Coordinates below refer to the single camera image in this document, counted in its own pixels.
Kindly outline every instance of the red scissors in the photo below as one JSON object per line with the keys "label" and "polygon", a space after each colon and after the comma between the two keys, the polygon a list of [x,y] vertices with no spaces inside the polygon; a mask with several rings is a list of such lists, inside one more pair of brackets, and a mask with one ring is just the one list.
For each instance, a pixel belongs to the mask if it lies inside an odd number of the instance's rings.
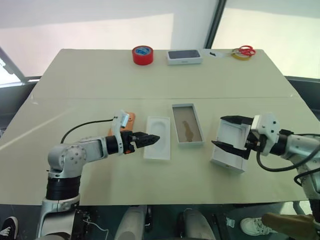
{"label": "red scissors", "polygon": [[237,51],[242,55],[246,55],[250,57],[256,54],[256,50],[254,50],[254,48],[249,45],[243,45],[239,47]]}

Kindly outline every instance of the black shoe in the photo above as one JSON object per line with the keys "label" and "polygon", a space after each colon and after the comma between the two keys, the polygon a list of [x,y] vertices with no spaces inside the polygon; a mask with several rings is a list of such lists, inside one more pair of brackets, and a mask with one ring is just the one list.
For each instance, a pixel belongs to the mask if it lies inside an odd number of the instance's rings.
{"label": "black shoe", "polygon": [[1,231],[0,240],[15,240],[18,234],[18,220],[14,217],[8,217],[4,220]]}

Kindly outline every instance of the white table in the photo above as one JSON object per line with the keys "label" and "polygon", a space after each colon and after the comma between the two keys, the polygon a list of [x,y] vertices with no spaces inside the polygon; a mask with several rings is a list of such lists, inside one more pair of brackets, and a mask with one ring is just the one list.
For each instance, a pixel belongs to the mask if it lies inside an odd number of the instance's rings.
{"label": "white table", "polygon": [[[172,104],[194,103],[205,145],[180,148]],[[62,50],[0,139],[0,204],[39,205],[46,193],[47,155],[73,126],[109,119],[118,109],[136,114],[134,131],[147,116],[171,118],[171,160],[143,159],[143,149],[87,164],[81,177],[82,205],[224,204],[306,199],[296,172],[261,169],[253,152],[238,174],[210,163],[221,116],[273,112],[283,129],[318,133],[318,120],[267,55],[250,61],[206,56],[200,65],[167,66],[165,51],[152,65],[132,63],[128,50]],[[105,136],[110,123],[72,132],[67,143]],[[263,158],[270,167],[289,162]]]}

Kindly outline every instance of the sneaker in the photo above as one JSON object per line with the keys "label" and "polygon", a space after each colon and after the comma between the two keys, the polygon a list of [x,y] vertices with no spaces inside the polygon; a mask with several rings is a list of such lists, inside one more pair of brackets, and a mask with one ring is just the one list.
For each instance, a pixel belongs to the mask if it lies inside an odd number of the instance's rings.
{"label": "sneaker", "polygon": [[1,231],[0,240],[15,240],[18,234],[18,220],[14,217],[8,217],[4,220]]}
{"label": "sneaker", "polygon": [[245,218],[240,222],[242,232],[250,236],[268,235],[270,233],[277,233],[272,228],[262,223],[261,217]]}

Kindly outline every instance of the red tape roll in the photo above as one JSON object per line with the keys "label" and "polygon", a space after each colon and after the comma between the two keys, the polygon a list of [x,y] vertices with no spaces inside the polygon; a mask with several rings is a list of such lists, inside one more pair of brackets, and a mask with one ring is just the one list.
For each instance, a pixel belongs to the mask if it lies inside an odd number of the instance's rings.
{"label": "red tape roll", "polygon": [[138,65],[148,65],[154,61],[154,50],[149,46],[136,46],[132,49],[133,61]]}

